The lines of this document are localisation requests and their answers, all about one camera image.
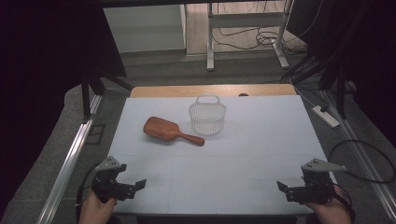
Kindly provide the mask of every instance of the desk foot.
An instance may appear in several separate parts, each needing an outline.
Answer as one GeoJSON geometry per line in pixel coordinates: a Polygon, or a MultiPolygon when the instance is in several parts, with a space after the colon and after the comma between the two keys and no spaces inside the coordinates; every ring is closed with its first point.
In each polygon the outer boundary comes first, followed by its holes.
{"type": "Polygon", "coordinates": [[[207,43],[207,71],[212,72],[215,70],[215,55],[213,52],[213,42],[211,43],[212,46],[210,46],[209,43],[207,43]]]}
{"type": "Polygon", "coordinates": [[[282,69],[285,70],[289,69],[289,63],[286,60],[285,55],[283,55],[282,48],[279,47],[280,45],[277,46],[276,42],[274,42],[272,46],[274,48],[277,58],[279,59],[280,66],[282,67],[282,69]]]}

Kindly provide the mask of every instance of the power strip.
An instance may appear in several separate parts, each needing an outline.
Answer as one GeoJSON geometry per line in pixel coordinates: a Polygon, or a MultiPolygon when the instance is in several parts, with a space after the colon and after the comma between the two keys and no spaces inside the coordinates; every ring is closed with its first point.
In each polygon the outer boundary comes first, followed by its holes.
{"type": "Polygon", "coordinates": [[[321,112],[320,109],[321,109],[320,105],[317,105],[312,108],[315,114],[317,114],[321,119],[323,119],[327,124],[329,124],[330,127],[335,128],[338,125],[340,125],[340,123],[335,118],[333,118],[329,113],[327,113],[326,111],[321,112]]]}

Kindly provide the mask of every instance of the ribbed transparent container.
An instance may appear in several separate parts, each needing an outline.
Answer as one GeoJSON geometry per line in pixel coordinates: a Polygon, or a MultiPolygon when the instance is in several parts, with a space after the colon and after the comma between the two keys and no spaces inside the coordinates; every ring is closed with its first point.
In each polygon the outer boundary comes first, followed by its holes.
{"type": "Polygon", "coordinates": [[[215,94],[203,94],[190,106],[191,127],[202,135],[213,135],[221,131],[224,124],[225,105],[215,94]],[[202,103],[202,97],[215,97],[215,103],[202,103]]]}

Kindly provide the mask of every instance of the metal desk leg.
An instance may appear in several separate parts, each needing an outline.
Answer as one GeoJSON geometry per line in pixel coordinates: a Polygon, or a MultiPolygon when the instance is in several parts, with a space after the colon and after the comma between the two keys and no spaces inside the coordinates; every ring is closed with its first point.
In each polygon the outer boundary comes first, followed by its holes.
{"type": "Polygon", "coordinates": [[[211,72],[215,69],[215,59],[214,59],[214,46],[212,40],[212,31],[213,31],[213,12],[212,12],[212,4],[207,4],[207,15],[208,15],[208,35],[207,35],[207,71],[211,72]]]}
{"type": "Polygon", "coordinates": [[[288,61],[286,61],[285,55],[283,55],[283,51],[282,51],[282,47],[280,46],[280,43],[283,39],[283,34],[285,33],[286,30],[286,24],[288,23],[292,2],[293,1],[290,0],[286,4],[285,10],[283,11],[282,22],[280,24],[279,31],[277,33],[276,42],[273,44],[274,51],[283,69],[289,69],[289,64],[288,61]]]}

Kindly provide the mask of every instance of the brown paddle brush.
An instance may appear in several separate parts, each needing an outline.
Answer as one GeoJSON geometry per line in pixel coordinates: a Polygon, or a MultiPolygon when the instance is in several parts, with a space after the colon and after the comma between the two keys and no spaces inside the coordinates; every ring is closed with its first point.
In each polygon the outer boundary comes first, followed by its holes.
{"type": "Polygon", "coordinates": [[[178,128],[178,125],[166,119],[151,117],[146,121],[143,132],[146,134],[170,142],[177,137],[182,137],[195,143],[198,146],[203,146],[205,139],[197,136],[184,134],[178,128]]]}

